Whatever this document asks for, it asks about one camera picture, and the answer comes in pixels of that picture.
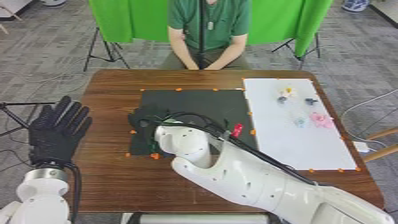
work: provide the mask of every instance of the wooden table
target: wooden table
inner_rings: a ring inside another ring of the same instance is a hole
[[[81,212],[259,212],[228,203],[172,171],[170,159],[125,157],[129,148],[127,113],[140,103],[140,89],[232,89],[241,78],[307,78],[340,136],[348,139],[330,102],[310,73],[301,71],[159,71],[101,70],[83,95],[93,124],[83,139],[74,161],[81,169]],[[383,198],[351,141],[344,140],[360,171],[300,173],[328,182],[379,208]]]

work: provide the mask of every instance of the white board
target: white board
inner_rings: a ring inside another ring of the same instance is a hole
[[[276,102],[280,91],[294,95]],[[244,79],[244,98],[252,112],[255,140],[260,152],[296,170],[353,170],[356,165],[335,126],[316,127],[312,112],[328,115],[308,79]],[[312,106],[305,98],[317,100]],[[294,125],[303,117],[305,127]]]

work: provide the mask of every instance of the green backdrop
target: green backdrop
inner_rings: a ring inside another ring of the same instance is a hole
[[[166,42],[166,0],[88,0],[108,42]],[[332,0],[252,0],[248,44],[294,38],[294,55],[310,45]]]

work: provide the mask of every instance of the person's arm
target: person's arm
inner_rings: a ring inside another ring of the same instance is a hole
[[[232,43],[220,55],[220,58],[204,70],[220,70],[227,66],[227,64],[239,57],[244,51],[244,42],[246,42],[246,34],[232,37]]]
[[[182,61],[186,69],[198,70],[198,66],[189,57],[189,51],[188,51],[188,47],[184,44],[182,29],[173,29],[170,26],[168,26],[168,40],[170,40],[172,51],[177,55],[179,60]]]

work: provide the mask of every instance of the chair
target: chair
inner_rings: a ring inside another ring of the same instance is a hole
[[[374,133],[372,135],[369,135],[369,137],[365,138],[365,140],[374,140],[376,138],[390,135],[398,133],[398,127]],[[379,149],[374,153],[371,153],[367,156],[363,156],[363,162],[369,162],[371,160],[381,158],[383,156],[387,156],[388,154],[392,154],[394,152],[398,152],[398,144],[390,145],[387,148]]]
[[[3,9],[8,12],[10,16],[13,16],[15,19],[21,21],[21,17],[12,13],[12,11],[8,10],[8,8],[5,7],[1,3],[0,3],[0,9]],[[0,24],[0,30],[3,31],[5,34],[8,34],[8,31],[1,24]]]

